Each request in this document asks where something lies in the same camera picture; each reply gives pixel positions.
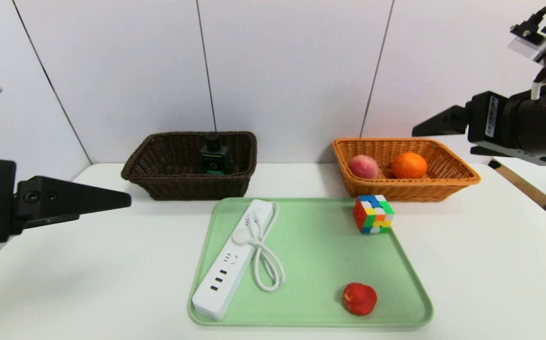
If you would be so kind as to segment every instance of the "peach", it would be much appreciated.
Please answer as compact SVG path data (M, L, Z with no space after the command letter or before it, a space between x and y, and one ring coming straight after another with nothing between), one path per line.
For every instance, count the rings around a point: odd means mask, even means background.
M378 163L370 156L357 155L353 157L349 168L355 176L363 179L375 179L378 176Z

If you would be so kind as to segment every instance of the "green tray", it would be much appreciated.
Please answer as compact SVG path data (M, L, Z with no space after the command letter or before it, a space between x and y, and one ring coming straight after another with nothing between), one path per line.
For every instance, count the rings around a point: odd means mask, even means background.
M282 261L286 281L267 293L249 266L225 318L198 314L191 297L253 198L226 198L215 207L189 296L189 315L200 325L287 327L420 326L433 306L394 232L361 234L353 219L354 198L275 198L280 213L267 245ZM260 275L271 284L264 268ZM342 290L350 282L372 286L373 312L349 314Z

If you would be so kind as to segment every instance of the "white wall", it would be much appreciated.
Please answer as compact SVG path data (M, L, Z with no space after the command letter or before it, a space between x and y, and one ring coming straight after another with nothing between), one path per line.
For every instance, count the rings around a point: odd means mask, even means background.
M260 162L332 162L370 95L391 0L199 0L219 130Z
M149 134L212 131L195 0L16 0L91 161Z
M89 166L11 0L0 0L0 86L0 159L17 162L17 180L71 180Z
M540 69L506 46L546 0L395 0L362 137L409 137L411 129L473 95L525 91ZM443 136L470 162L466 136Z
M214 129L195 0L16 0L94 162L148 134ZM392 0L199 0L214 118L260 162L332 162L359 136ZM408 137L474 94L525 90L539 66L506 45L546 0L394 0L363 137ZM470 162L466 136L440 137Z

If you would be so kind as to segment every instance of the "label sticker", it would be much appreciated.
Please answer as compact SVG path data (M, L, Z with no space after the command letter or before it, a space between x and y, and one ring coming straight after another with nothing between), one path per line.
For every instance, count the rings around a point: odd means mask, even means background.
M499 100L493 95L489 98L489 110L487 110L487 125L485 127L485 135L487 137L494 137L495 132L495 118L498 114L498 102Z

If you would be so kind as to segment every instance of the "power outlet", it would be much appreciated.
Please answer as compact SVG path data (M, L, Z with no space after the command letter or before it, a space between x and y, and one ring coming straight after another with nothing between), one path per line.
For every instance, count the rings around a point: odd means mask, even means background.
M253 200L231 235L237 230L249 229L252 211L256 214L262 228L269 226L273 217L273 204L263 200ZM225 316L255 250L252 245L236 245L231 235L191 298L198 313L217 321Z

